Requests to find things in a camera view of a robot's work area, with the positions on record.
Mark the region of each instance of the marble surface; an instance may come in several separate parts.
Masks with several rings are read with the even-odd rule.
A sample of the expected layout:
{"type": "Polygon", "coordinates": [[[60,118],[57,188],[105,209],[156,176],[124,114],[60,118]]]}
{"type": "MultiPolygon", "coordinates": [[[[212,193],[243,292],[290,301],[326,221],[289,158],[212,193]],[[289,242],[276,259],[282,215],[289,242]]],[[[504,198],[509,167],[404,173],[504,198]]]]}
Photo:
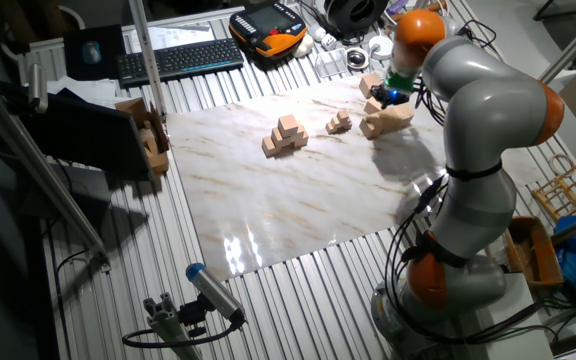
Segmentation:
{"type": "MultiPolygon", "coordinates": [[[[442,128],[426,109],[412,126],[369,141],[366,100],[351,77],[168,117],[168,133],[206,265],[220,280],[382,230],[443,173],[442,128]],[[353,127],[328,135],[347,109],[353,127]],[[294,114],[308,145],[267,159],[264,136],[294,114]]],[[[525,149],[504,153],[517,186],[541,179],[525,149]]]]}

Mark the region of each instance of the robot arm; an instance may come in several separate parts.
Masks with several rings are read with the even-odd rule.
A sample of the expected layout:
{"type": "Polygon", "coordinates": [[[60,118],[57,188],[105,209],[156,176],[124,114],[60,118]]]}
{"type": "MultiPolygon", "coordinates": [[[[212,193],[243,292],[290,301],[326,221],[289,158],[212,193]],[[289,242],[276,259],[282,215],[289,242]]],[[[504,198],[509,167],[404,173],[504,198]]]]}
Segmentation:
{"type": "MultiPolygon", "coordinates": [[[[428,20],[434,33],[439,32],[437,21],[428,20]]],[[[399,79],[414,79],[421,59],[424,82],[449,102],[444,147],[450,179],[443,207],[430,229],[418,235],[414,255],[408,256],[412,259],[407,284],[401,291],[388,289],[397,291],[403,309],[419,324],[436,324],[503,296],[503,272],[492,260],[476,255],[508,227],[515,208],[515,186],[502,169],[501,154],[547,140],[564,112],[563,101],[546,85],[463,37],[439,37],[411,43],[397,34],[395,43],[408,40],[395,45],[403,54],[393,57],[389,78],[381,86],[390,89],[401,84],[399,79]],[[401,59],[408,55],[408,62],[401,59]]],[[[374,318],[381,322],[377,327],[382,333],[392,335],[392,329],[405,327],[393,307],[383,306],[388,294],[379,290],[375,296],[383,301],[381,307],[373,307],[374,318]]]]}
{"type": "Polygon", "coordinates": [[[407,102],[428,52],[458,30],[453,19],[432,11],[417,9],[402,16],[397,23],[386,79],[382,86],[372,91],[375,99],[384,108],[407,102]]]}

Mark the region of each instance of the black keyboard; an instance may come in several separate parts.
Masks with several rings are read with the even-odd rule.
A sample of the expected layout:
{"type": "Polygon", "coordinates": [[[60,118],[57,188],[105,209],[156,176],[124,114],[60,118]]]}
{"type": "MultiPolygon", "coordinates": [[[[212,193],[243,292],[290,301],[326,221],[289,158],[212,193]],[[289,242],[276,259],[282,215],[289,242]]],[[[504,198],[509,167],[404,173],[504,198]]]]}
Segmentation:
{"type": "MultiPolygon", "coordinates": [[[[155,60],[162,81],[179,79],[243,66],[234,39],[212,40],[155,50],[155,60]]],[[[117,57],[122,88],[148,84],[148,74],[141,53],[117,57]]]]}

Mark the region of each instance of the metal slotted table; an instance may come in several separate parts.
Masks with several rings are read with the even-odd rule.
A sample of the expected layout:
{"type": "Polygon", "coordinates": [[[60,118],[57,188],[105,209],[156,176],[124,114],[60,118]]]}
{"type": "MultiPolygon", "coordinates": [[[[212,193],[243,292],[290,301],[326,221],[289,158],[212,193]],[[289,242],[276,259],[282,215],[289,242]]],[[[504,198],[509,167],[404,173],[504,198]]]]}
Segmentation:
{"type": "MultiPolygon", "coordinates": [[[[451,16],[466,22],[474,14],[462,0],[450,3],[451,16]]],[[[152,26],[208,24],[217,39],[230,37],[228,19],[238,9],[192,15],[153,22],[152,26]]],[[[132,52],[128,32],[124,40],[132,52]]],[[[477,36],[485,38],[478,27],[477,36]]],[[[184,113],[240,100],[270,95],[323,81],[351,76],[344,73],[320,79],[313,68],[317,45],[308,57],[281,61],[263,72],[248,62],[240,70],[167,81],[163,86],[169,112],[184,113]]],[[[66,75],[61,39],[31,45],[19,56],[21,82],[26,69],[38,63],[48,80],[66,75]]],[[[149,85],[117,94],[143,96],[152,100],[149,85]]],[[[530,190],[555,176],[548,159],[569,152],[554,137],[529,149],[543,180],[519,189],[515,215],[541,218],[551,230],[553,221],[540,210],[530,190]]],[[[112,271],[102,273],[89,255],[78,257],[58,274],[54,268],[83,246],[63,224],[53,227],[43,239],[49,265],[55,327],[62,359],[175,359],[170,350],[141,350],[125,347],[123,334],[148,328],[142,300],[169,292],[177,305],[196,299],[197,292],[185,279],[186,267],[203,262],[197,235],[186,201],[182,180],[172,152],[170,170],[160,184],[123,183],[112,194],[109,216],[102,224],[112,271]],[[135,213],[147,214],[145,219],[135,213]],[[63,293],[63,312],[57,297],[63,293]]],[[[415,223],[423,230],[429,221],[415,223]]],[[[205,359],[381,359],[396,358],[379,335],[370,317],[370,297],[381,281],[386,253],[395,228],[362,236],[307,255],[268,266],[225,282],[244,305],[249,324],[217,342],[199,346],[205,359]]],[[[218,314],[209,314],[209,334],[225,330],[218,314]]],[[[148,341],[155,341],[148,336],[148,341]]]]}

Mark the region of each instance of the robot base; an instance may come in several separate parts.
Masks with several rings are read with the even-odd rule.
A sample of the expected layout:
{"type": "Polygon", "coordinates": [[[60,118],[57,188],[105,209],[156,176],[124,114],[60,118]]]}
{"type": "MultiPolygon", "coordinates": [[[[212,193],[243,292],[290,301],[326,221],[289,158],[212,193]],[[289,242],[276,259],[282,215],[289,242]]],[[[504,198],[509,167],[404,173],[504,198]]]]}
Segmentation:
{"type": "MultiPolygon", "coordinates": [[[[491,325],[506,320],[519,310],[533,303],[532,295],[523,274],[506,274],[504,297],[490,306],[463,314],[451,321],[444,321],[428,330],[446,336],[455,336],[455,329],[463,334],[474,334],[491,325]]],[[[393,344],[403,359],[552,359],[548,339],[541,330],[530,331],[483,345],[446,346],[426,339],[410,329],[390,305],[384,283],[373,292],[370,301],[373,322],[383,337],[393,344]]],[[[538,314],[515,327],[541,325],[538,314]]]]}

